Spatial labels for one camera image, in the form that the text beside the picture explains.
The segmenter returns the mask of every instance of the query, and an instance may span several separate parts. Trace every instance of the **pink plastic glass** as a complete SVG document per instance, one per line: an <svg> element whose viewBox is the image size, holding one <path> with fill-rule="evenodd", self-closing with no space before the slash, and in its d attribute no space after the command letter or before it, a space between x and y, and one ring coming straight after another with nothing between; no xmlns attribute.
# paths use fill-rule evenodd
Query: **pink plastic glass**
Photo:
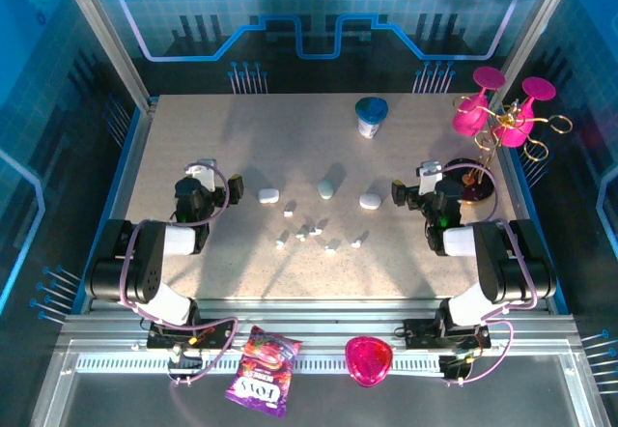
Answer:
<svg viewBox="0 0 618 427"><path fill-rule="evenodd" d="M472 75L474 82L481 86L481 92L463 101L460 110L455 114L453 119L453 128L461 135L473 136L481 130L489 113L480 108L489 105L485 94L487 91L495 91L504 85L504 75L492 67L477 68Z"/></svg>
<svg viewBox="0 0 618 427"><path fill-rule="evenodd" d="M556 90L549 81L542 77L527 77L521 83L523 91L530 96L521 106L521 111L516 119L517 128L505 128L496 126L495 135L502 138L502 145L505 147L519 147L527 140L528 135L534 127L534 110L532 102L534 100L547 101L556 96Z"/></svg>
<svg viewBox="0 0 618 427"><path fill-rule="evenodd" d="M346 363L361 386L374 386L384 380L393 363L393 350L374 337L355 337L346 345Z"/></svg>

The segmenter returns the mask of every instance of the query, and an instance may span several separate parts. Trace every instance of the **yogurt cup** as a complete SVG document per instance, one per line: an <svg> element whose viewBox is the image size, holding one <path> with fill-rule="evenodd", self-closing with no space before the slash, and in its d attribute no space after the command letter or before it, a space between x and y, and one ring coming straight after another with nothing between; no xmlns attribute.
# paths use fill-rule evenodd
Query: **yogurt cup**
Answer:
<svg viewBox="0 0 618 427"><path fill-rule="evenodd" d="M379 125L388 114L386 100L378 97L365 97L356 103L358 115L358 132L367 139L373 139Z"/></svg>

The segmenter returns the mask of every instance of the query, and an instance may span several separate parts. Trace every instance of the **beige tabletop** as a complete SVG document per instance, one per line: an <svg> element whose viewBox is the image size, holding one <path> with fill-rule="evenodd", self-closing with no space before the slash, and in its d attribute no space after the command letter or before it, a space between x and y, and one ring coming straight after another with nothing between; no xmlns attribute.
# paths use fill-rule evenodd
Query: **beige tabletop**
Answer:
<svg viewBox="0 0 618 427"><path fill-rule="evenodd" d="M180 293L205 298L429 298L456 295L476 281L472 258L437 257L427 246L420 212L397 208L390 184L417 185L415 168L437 159L478 156L471 138L451 128L452 95L380 95L390 112L373 140L357 130L361 94L163 96L158 103L128 218L167 219L174 184L186 164L216 158L230 177L244 178L245 196L211 224L201 254L166 258L163 278ZM501 195L498 214L514 218L496 161ZM317 183L336 185L323 200ZM281 198L261 205L260 188ZM360 195L382 197L375 212L360 208ZM294 217L284 208L295 202ZM493 198L462 206L463 222L483 218ZM295 238L305 224L323 234ZM276 240L289 235L283 250ZM351 248L359 236L359 249ZM338 245L327 255L327 244Z"/></svg>

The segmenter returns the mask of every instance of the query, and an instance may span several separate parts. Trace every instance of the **white pebble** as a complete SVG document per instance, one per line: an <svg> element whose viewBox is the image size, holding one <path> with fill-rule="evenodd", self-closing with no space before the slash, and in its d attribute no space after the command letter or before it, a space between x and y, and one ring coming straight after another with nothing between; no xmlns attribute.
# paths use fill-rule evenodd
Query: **white pebble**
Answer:
<svg viewBox="0 0 618 427"><path fill-rule="evenodd" d="M335 193L335 188L332 186L332 182L328 179L322 179L318 182L318 193L324 200L329 200Z"/></svg>
<svg viewBox="0 0 618 427"><path fill-rule="evenodd" d="M261 188L258 190L258 200L262 204L277 203L279 201L279 190L276 188Z"/></svg>
<svg viewBox="0 0 618 427"><path fill-rule="evenodd" d="M377 210L382 203L382 199L376 193L365 192L360 196L359 203L365 210Z"/></svg>

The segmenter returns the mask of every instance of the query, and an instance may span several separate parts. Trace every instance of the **purple snack bag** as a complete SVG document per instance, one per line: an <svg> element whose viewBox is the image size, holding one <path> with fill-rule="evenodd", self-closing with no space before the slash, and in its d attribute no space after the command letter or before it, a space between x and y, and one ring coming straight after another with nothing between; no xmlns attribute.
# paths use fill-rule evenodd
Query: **purple snack bag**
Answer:
<svg viewBox="0 0 618 427"><path fill-rule="evenodd" d="M285 417L300 343L257 326L251 328L239 370L225 397L252 410Z"/></svg>

